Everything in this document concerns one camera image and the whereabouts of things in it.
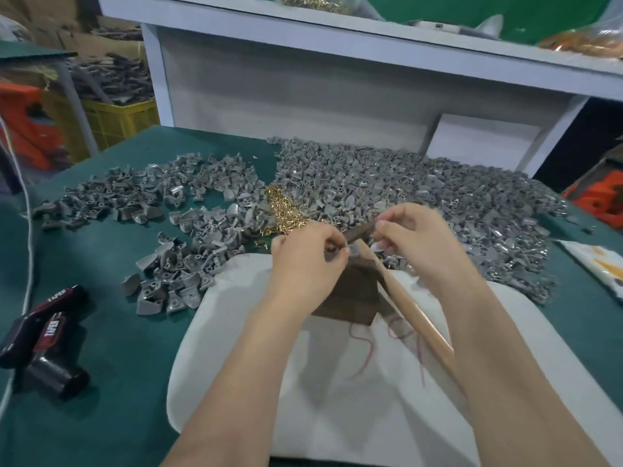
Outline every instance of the black and red tool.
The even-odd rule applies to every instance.
[[[58,312],[71,313],[81,307],[88,294],[81,285],[74,285],[51,296],[30,313],[13,321],[11,329],[0,344],[0,367],[17,369],[32,359],[32,350],[41,330],[51,316]]]
[[[73,398],[89,384],[89,374],[70,362],[62,353],[75,326],[75,316],[67,312],[54,313],[45,323],[39,340],[32,350],[30,364],[24,369],[31,380],[51,395]]]

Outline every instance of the white shelf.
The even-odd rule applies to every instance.
[[[100,0],[105,15],[623,101],[623,62],[257,0]]]

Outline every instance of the green backdrop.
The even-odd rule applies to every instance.
[[[387,21],[416,19],[476,27],[504,15],[502,38],[535,44],[567,29],[594,23],[610,0],[368,0]]]

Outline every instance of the yellow plastic basket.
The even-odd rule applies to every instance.
[[[66,97],[43,90],[43,109],[60,128],[69,157],[75,164],[90,157],[80,125]],[[116,106],[97,101],[82,100],[93,137],[99,150],[105,150],[122,140],[136,136],[144,129],[160,124],[156,100],[129,106]]]

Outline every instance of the wooden rod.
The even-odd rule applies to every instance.
[[[448,372],[448,375],[452,377],[458,386],[461,386],[458,377],[457,361],[454,358],[452,346],[449,345],[448,341],[446,341],[446,338],[443,337],[439,330],[435,328],[431,320],[426,316],[424,311],[422,311],[422,308],[420,308],[416,301],[413,300],[409,292],[407,292],[394,278],[391,272],[385,268],[374,251],[361,239],[357,240],[356,244],[359,246],[362,257],[374,260],[376,268],[385,280],[385,286],[389,297],[392,298],[392,301],[400,310],[404,319],[409,322],[417,334],[424,338],[437,360],[444,367],[446,372]]]

